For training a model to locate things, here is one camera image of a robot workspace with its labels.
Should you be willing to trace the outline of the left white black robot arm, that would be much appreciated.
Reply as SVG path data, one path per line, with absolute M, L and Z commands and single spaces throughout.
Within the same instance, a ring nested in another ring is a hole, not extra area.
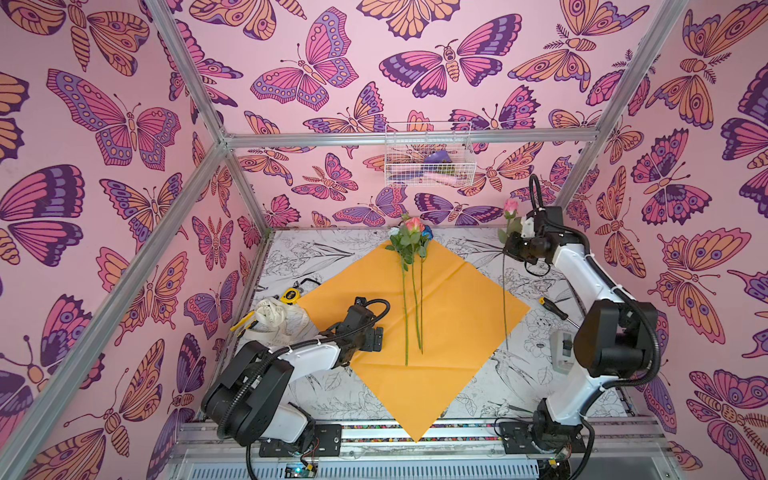
M 390 311 L 385 299 L 358 297 L 343 321 L 312 339 L 269 349 L 250 340 L 236 353 L 203 397 L 201 408 L 217 425 L 221 440 L 242 447 L 280 442 L 298 453 L 318 443 L 316 420 L 285 400 L 291 383 L 350 365 L 360 352 L 379 352 L 383 328 L 378 322 Z

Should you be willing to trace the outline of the pink fake rose stem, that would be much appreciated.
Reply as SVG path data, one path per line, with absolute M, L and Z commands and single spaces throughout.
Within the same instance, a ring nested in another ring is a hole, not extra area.
M 400 254 L 403 270 L 408 270 L 411 274 L 417 346 L 419 352 L 423 353 L 422 283 L 417 280 L 417 277 L 423 272 L 423 263 L 426 257 L 425 241 L 428 238 L 424 235 L 425 226 L 418 217 L 403 214 L 401 219 L 402 226 L 399 228 Z

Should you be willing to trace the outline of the blue fake flower stem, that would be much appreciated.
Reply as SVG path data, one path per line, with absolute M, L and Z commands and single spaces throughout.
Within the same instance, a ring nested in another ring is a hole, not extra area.
M 430 241 L 433 239 L 432 229 L 425 225 L 421 225 L 421 235 L 419 244 L 417 247 L 417 254 L 419 257 L 419 350 L 421 353 L 425 352 L 425 306 L 426 299 L 426 260 L 428 255 L 428 247 Z

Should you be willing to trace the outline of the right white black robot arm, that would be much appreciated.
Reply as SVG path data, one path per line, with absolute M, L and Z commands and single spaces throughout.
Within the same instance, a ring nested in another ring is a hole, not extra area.
M 561 220 L 560 208 L 536 207 L 524 218 L 510 218 L 503 242 L 507 257 L 557 269 L 586 309 L 573 337 L 574 363 L 566 383 L 533 415 L 531 437 L 542 451 L 575 440 L 605 391 L 653 380 L 661 361 L 656 308 L 617 284 L 597 263 L 587 237 Z

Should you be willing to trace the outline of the white fake flower stem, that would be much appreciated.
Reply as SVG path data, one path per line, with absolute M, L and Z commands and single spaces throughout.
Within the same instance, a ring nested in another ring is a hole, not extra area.
M 391 227 L 388 231 L 389 244 L 385 247 L 386 250 L 395 252 L 399 258 L 400 272 L 401 272 L 401 296 L 402 296 L 402 309 L 403 309 L 403 325 L 404 325 L 404 365 L 409 365 L 409 353 L 410 353 L 410 334 L 409 334 L 409 308 L 407 304 L 407 288 L 406 288 L 406 273 L 408 272 L 408 263 L 406 248 L 410 246 L 408 243 L 408 229 L 407 221 L 410 216 L 405 213 L 401 216 L 401 221 L 397 227 Z

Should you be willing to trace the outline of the orange wrapping paper sheet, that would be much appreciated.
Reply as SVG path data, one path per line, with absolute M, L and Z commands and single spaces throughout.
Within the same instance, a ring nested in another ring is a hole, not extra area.
M 298 304 L 324 330 L 343 320 L 357 297 L 385 299 L 390 311 L 378 325 L 383 348 L 356 354 L 351 368 L 414 441 L 419 441 L 440 414 L 504 344 L 503 289 L 437 241 L 426 260 L 425 352 L 415 332 L 411 274 L 406 273 L 410 359 L 404 365 L 401 272 L 395 252 L 374 249 L 324 282 Z M 507 292 L 511 333 L 529 306 Z

